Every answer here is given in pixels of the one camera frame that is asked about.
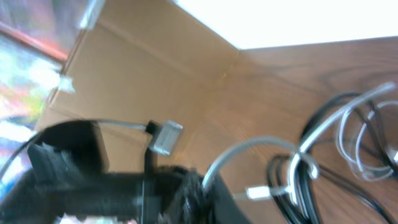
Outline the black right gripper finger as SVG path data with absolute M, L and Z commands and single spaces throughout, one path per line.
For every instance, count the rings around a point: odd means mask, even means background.
M 166 224 L 250 224 L 220 175 L 210 190 L 202 188 L 203 177 L 195 170 L 165 167 L 180 181 L 171 202 L 161 213 Z

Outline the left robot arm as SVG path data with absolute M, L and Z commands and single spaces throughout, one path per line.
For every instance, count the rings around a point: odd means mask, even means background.
M 157 223 L 168 210 L 187 170 L 159 166 L 156 144 L 171 123 L 128 123 L 149 135 L 142 172 L 109 172 L 100 120 L 49 126 L 22 145 L 31 163 L 1 200 L 2 223 L 55 223 L 64 215 L 119 222 Z

